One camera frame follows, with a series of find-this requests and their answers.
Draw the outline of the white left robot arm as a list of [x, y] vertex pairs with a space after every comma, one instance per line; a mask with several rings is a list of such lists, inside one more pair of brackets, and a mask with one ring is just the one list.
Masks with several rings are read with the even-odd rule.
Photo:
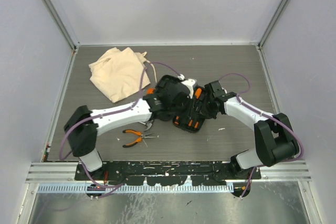
[[65, 138], [73, 156], [80, 159], [89, 177], [101, 179], [105, 167], [96, 149], [97, 137], [136, 122], [170, 120], [177, 112], [186, 109], [195, 85], [194, 79], [164, 80], [152, 93], [133, 103], [92, 111], [87, 106], [78, 107], [64, 126]]

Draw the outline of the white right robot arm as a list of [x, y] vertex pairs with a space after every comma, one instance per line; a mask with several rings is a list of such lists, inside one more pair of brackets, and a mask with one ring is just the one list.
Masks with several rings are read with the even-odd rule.
[[272, 167], [303, 154], [301, 142], [285, 114], [261, 111], [238, 94], [226, 92], [219, 81], [206, 84], [205, 91], [204, 111], [210, 118], [216, 118], [219, 113], [231, 116], [254, 133], [255, 147], [230, 158], [229, 168], [233, 177], [241, 179], [251, 168]]

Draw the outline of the thin orange tip screwdriver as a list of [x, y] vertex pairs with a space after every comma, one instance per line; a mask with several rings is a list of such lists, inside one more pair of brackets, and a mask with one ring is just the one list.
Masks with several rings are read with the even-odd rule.
[[174, 119], [173, 119], [173, 123], [175, 125], [180, 125], [181, 123], [181, 118], [179, 116], [176, 116]]

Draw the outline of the large orange handle screwdriver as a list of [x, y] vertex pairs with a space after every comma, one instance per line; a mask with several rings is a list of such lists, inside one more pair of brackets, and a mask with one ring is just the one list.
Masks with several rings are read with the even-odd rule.
[[194, 96], [195, 96], [196, 99], [199, 99], [200, 96], [201, 96], [201, 94], [202, 94], [202, 89], [201, 89], [201, 88], [198, 88], [198, 89], [195, 91]]

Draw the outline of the black handle claw hammer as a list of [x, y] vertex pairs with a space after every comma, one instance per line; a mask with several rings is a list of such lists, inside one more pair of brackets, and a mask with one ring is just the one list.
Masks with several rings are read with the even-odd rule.
[[150, 120], [150, 121], [139, 122], [139, 123], [145, 126], [145, 129], [143, 130], [145, 132], [145, 131], [148, 131], [152, 127], [153, 122], [154, 122], [153, 120]]

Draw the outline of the black plastic tool case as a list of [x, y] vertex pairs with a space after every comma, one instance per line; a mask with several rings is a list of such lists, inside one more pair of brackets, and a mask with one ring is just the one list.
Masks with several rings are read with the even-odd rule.
[[143, 97], [150, 107], [151, 119], [169, 121], [190, 133], [197, 133], [208, 117], [201, 113], [208, 93], [195, 79], [180, 80], [164, 75]]

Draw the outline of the orange black needle-nose pliers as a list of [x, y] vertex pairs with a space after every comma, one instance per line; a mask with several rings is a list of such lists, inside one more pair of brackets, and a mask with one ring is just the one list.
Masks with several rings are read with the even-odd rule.
[[122, 145], [123, 148], [133, 147], [137, 145], [138, 143], [143, 142], [144, 139], [147, 139], [147, 138], [156, 138], [156, 136], [154, 136], [153, 133], [140, 132], [140, 131], [135, 131], [131, 129], [123, 130], [122, 133], [134, 135], [133, 141], [128, 144]]

